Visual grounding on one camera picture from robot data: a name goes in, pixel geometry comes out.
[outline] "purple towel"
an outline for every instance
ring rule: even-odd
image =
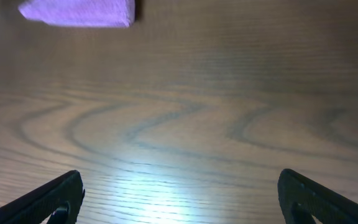
[[[27,19],[53,26],[129,27],[135,0],[30,0],[19,10]]]

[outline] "wooden surface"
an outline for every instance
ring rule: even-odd
[[[150,0],[130,29],[0,0],[0,206],[72,169],[78,223],[284,223],[292,168],[358,202],[358,1]]]

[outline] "wood grain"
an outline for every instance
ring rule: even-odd
[[[138,4],[72,29],[0,0],[0,206],[71,169],[78,223],[284,223],[284,168],[358,203],[358,1]]]

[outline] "purple cloth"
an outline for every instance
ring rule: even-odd
[[[135,0],[30,0],[19,10],[26,19],[53,26],[129,27]]]

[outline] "wooden table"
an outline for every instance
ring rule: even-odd
[[[78,223],[284,223],[284,168],[358,203],[358,1],[150,0],[130,29],[0,0],[0,206],[72,169]]]

